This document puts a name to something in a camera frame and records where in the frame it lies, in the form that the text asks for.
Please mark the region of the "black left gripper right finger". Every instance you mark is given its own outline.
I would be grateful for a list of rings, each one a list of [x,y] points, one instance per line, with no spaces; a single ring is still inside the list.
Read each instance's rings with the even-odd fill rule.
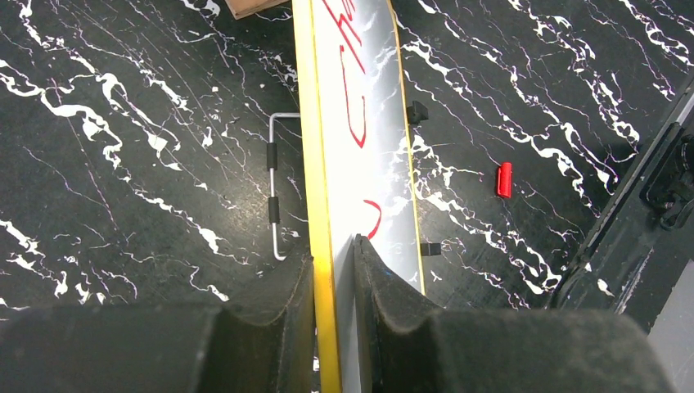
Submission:
[[[602,310],[445,309],[354,248],[365,392],[670,392],[646,334]]]

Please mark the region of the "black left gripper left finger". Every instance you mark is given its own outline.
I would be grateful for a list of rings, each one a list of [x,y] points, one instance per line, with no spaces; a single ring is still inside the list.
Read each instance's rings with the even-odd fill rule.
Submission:
[[[32,309],[1,330],[4,392],[307,392],[312,362],[307,251],[226,306]]]

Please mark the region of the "yellow-framed whiteboard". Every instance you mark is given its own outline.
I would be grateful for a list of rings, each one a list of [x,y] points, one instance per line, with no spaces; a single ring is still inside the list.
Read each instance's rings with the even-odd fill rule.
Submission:
[[[292,11],[320,385],[359,392],[353,239],[425,289],[398,26],[388,1]]]

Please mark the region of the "red marker cap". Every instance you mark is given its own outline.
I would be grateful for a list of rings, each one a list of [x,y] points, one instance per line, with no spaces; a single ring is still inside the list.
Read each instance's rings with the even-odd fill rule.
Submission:
[[[496,193],[501,198],[511,198],[513,188],[512,171],[513,168],[511,162],[503,162],[498,167]]]

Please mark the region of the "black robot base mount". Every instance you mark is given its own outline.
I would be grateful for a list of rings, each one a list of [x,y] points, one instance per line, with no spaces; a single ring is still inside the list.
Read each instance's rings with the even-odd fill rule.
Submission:
[[[693,260],[693,76],[570,262],[550,309],[626,314],[646,332]]]

